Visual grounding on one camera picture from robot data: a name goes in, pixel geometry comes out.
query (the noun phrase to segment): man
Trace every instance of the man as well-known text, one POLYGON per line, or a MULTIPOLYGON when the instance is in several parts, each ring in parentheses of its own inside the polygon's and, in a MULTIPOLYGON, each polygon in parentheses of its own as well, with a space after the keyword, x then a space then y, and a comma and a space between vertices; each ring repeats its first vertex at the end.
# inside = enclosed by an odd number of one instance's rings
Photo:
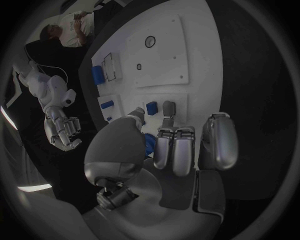
POLYGON ((92 13, 76 11, 63 17, 59 23, 45 26, 39 37, 41 41, 59 38, 61 45, 69 48, 82 47, 90 43, 95 34, 120 10, 121 5, 111 0, 105 7, 92 13))

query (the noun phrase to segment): blue object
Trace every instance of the blue object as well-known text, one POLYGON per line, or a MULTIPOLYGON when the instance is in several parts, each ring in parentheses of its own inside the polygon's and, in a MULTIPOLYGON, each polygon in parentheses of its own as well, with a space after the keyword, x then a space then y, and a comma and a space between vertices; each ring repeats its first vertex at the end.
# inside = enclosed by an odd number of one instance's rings
POLYGON ((111 100, 111 101, 107 101, 105 103, 102 103, 100 106, 101 106, 102 109, 107 109, 107 108, 109 108, 113 105, 114 105, 114 102, 111 100))
POLYGON ((155 136, 145 133, 145 140, 146 140, 146 148, 145 148, 145 154, 146 156, 149 156, 151 153, 154 152, 155 147, 155 136))
POLYGON ((91 68, 91 73, 92 73, 92 78, 94 80, 95 85, 105 83, 105 78, 104 78, 101 66, 93 66, 91 68))
POLYGON ((146 104, 147 107, 147 113, 148 115, 153 116, 154 114, 157 114, 158 111, 158 104, 156 101, 152 101, 146 104))

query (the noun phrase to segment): wire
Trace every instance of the wire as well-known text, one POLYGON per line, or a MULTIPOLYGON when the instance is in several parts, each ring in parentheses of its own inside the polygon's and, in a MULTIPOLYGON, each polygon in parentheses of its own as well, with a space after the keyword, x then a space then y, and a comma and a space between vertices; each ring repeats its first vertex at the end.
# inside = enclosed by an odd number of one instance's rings
MULTIPOLYGON (((25 52, 26 52, 27 56, 28 56, 28 57, 34 62, 34 64, 37 65, 38 67, 39 67, 39 66, 42 66, 42 67, 56 68, 56 69, 62 70, 62 71, 64 72, 65 76, 66 76, 66 83, 65 83, 65 84, 66 84, 66 85, 68 84, 68 75, 67 75, 67 73, 66 73, 62 68, 60 68, 60 67, 58 67, 58 66, 47 66, 47 65, 38 64, 38 63, 36 63, 36 62, 30 57, 29 53, 27 52, 26 46, 24 46, 24 49, 25 49, 25 52)), ((42 71, 45 75, 47 75, 41 67, 39 67, 39 69, 41 69, 41 71, 42 71)))

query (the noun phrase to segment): black background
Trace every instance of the black background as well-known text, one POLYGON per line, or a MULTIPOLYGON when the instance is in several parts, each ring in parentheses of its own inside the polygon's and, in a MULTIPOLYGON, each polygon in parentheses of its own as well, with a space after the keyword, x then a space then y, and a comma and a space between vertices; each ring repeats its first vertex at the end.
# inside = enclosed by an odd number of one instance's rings
MULTIPOLYGON (((35 3, 35 1, 18 1, 18 2, 5 2, 5 8, 2 8, 2 15, 9 15, 5 17, 5 20, 1 24, 1 46, 4 46, 4 42, 9 40, 12 29, 18 25, 17 21, 19 16, 23 16, 28 9, 35 3)), ((282 27, 286 30, 289 38, 294 42, 296 51, 299 54, 300 48, 298 47, 299 40, 299 10, 295 2, 292 1, 274 1, 264 0, 261 1, 267 10, 269 10, 275 19, 280 22, 282 27)), ((299 217, 299 190, 297 191, 292 204, 285 211, 284 216, 280 219, 278 225, 271 231, 266 239, 273 239, 274 237, 291 237, 299 238, 298 231, 298 217, 299 217)), ((2 236, 10 237, 25 237, 29 233, 22 228, 20 223, 13 217, 11 210, 7 203, 4 201, 3 196, 0 196, 0 231, 2 236)))

